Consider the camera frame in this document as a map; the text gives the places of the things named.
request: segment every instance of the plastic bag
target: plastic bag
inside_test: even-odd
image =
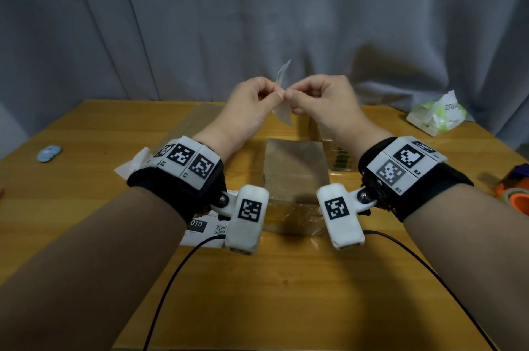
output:
[[[458,103],[454,91],[441,96],[437,101],[416,104],[406,120],[425,133],[435,137],[450,131],[466,119],[466,110]]]

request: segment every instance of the wooden table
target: wooden table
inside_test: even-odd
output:
[[[156,144],[196,103],[84,101],[0,162],[0,280],[126,188],[113,169]],[[487,190],[524,162],[472,122],[431,138],[391,107],[363,107],[397,136],[414,135]],[[226,164],[228,188],[261,185],[266,138],[308,140],[270,116]],[[49,163],[48,145],[63,153]],[[332,175],[349,191],[358,173]],[[360,217],[417,251],[393,215]],[[189,247],[181,247],[123,330],[116,347],[140,348],[162,291]],[[483,349],[487,344],[427,270],[385,238],[337,252],[326,235],[263,233],[253,257],[201,249],[172,285],[152,347],[202,349]]]

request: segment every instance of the black cable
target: black cable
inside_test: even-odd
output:
[[[421,265],[423,265],[425,268],[428,269],[428,271],[430,273],[433,274],[433,276],[443,285],[443,287],[445,288],[446,291],[448,291],[448,293],[450,295],[452,295],[453,299],[458,303],[458,305],[461,307],[461,309],[463,310],[464,313],[466,313],[466,316],[468,316],[468,318],[470,319],[470,321],[474,324],[474,326],[476,327],[476,329],[478,329],[478,332],[483,336],[483,338],[485,339],[485,341],[487,342],[487,344],[491,347],[491,349],[493,351],[498,351],[498,348],[496,348],[496,346],[494,345],[494,343],[489,339],[489,337],[485,334],[485,332],[483,331],[483,329],[480,327],[479,323],[474,319],[474,317],[470,314],[470,312],[465,308],[465,306],[461,303],[461,301],[459,301],[459,299],[455,296],[455,294],[452,292],[452,290],[450,290],[448,288],[448,286],[446,285],[446,283],[443,281],[443,279],[439,276],[439,274],[437,274],[435,272],[435,270],[433,270],[425,261],[423,261],[415,252],[413,252],[411,249],[409,249],[406,245],[404,245],[402,242],[400,242],[398,239],[395,239],[393,238],[392,236],[390,235],[387,235],[385,233],[382,233],[380,231],[374,231],[374,230],[364,230],[363,231],[365,235],[369,235],[369,234],[376,234],[376,235],[379,235],[379,236],[382,236],[382,237],[386,237],[388,240],[391,240],[393,241],[394,243],[396,243],[399,247],[403,248],[404,250],[406,250],[410,255],[412,255],[417,261],[419,261],[419,263]],[[163,301],[165,301],[165,297],[167,296],[167,293],[169,292],[169,288],[171,288],[171,285],[172,285],[172,282],[175,280],[176,278],[176,275],[178,274],[178,272],[180,272],[180,270],[182,269],[183,265],[185,264],[185,262],[188,261],[189,258],[191,258],[191,256],[196,252],[196,250],[198,248],[200,248],[202,245],[204,245],[205,243],[207,242],[210,242],[211,240],[214,240],[214,239],[224,239],[226,238],[225,235],[218,235],[218,236],[213,236],[213,237],[209,237],[207,239],[205,239],[204,241],[202,241],[200,244],[198,244],[195,248],[193,248],[191,250],[191,252],[189,254],[187,254],[187,256],[183,259],[183,261],[180,263],[180,265],[178,265],[178,267],[176,268],[175,270],[175,273],[172,275],[171,279],[169,280],[169,282],[167,283],[167,286],[166,286],[166,289],[165,291],[163,292],[163,295],[162,295],[162,298],[160,299],[160,302],[158,303],[158,308],[156,308],[156,313],[155,313],[155,317],[153,318],[152,320],[152,323],[151,323],[151,327],[149,328],[149,334],[147,334],[147,339],[145,340],[145,345],[143,346],[143,351],[147,351],[148,347],[149,347],[149,342],[151,341],[151,337],[152,337],[152,332],[154,331],[155,329],[155,325],[156,325],[156,321],[158,320],[158,315],[160,314],[160,310],[162,309],[162,305],[163,305]]]
[[[459,306],[461,307],[461,309],[463,310],[464,313],[466,313],[466,316],[468,316],[468,318],[470,319],[470,321],[474,324],[474,326],[476,327],[476,329],[478,329],[478,332],[483,336],[483,338],[485,339],[485,341],[487,342],[487,344],[492,348],[493,351],[498,351],[498,348],[496,348],[496,346],[494,345],[494,343],[490,340],[490,338],[485,334],[485,332],[483,331],[483,329],[480,327],[479,323],[474,319],[474,317],[470,314],[470,312],[465,308],[465,306],[461,303],[461,301],[458,300],[458,298],[455,296],[455,294],[452,292],[452,290],[450,290],[448,288],[448,286],[446,285],[446,283],[443,281],[443,279],[439,276],[439,274],[437,274],[435,272],[435,270],[433,270],[425,261],[423,261],[415,252],[413,252],[411,249],[409,249],[406,245],[404,245],[402,242],[400,242],[398,239],[395,239],[393,238],[392,236],[390,235],[387,235],[385,233],[381,233],[380,231],[374,231],[374,230],[364,230],[363,231],[365,235],[368,235],[368,234],[376,234],[376,235],[379,235],[379,236],[382,236],[382,237],[386,237],[388,240],[391,240],[393,241],[394,243],[396,243],[399,247],[405,249],[410,255],[412,255],[416,260],[419,261],[419,263],[421,265],[423,265],[425,268],[428,269],[428,271],[430,273],[432,273],[434,275],[434,277],[443,285],[443,287],[445,288],[446,291],[448,291],[448,293],[450,295],[452,295],[453,299],[459,304]]]
[[[183,259],[183,261],[178,265],[178,267],[175,270],[175,273],[173,273],[173,275],[171,277],[171,280],[169,280],[169,282],[167,283],[167,286],[166,286],[165,291],[163,292],[162,298],[160,299],[160,302],[158,303],[158,308],[156,308],[155,317],[152,320],[151,328],[149,329],[149,334],[147,334],[147,339],[145,340],[145,345],[143,346],[143,351],[147,351],[147,349],[149,348],[149,342],[151,341],[152,332],[155,330],[156,321],[158,320],[158,315],[160,314],[160,310],[162,309],[163,301],[165,301],[165,297],[167,296],[167,293],[169,292],[169,288],[171,288],[171,284],[175,280],[175,277],[178,274],[178,272],[180,272],[180,269],[182,269],[182,266],[185,264],[185,262],[187,262],[187,260],[189,258],[191,258],[191,256],[202,245],[204,245],[205,243],[210,242],[211,240],[214,240],[214,239],[224,239],[224,238],[226,238],[225,235],[219,235],[219,236],[213,236],[213,237],[209,237],[209,238],[205,239],[200,244],[198,244],[195,248],[193,248],[191,250],[191,252],[189,254],[187,254],[187,256]]]

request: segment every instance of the gray curtain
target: gray curtain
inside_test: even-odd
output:
[[[85,98],[225,100],[242,80],[346,74],[408,111],[454,89],[529,141],[529,0],[0,0],[0,101],[29,134]]]

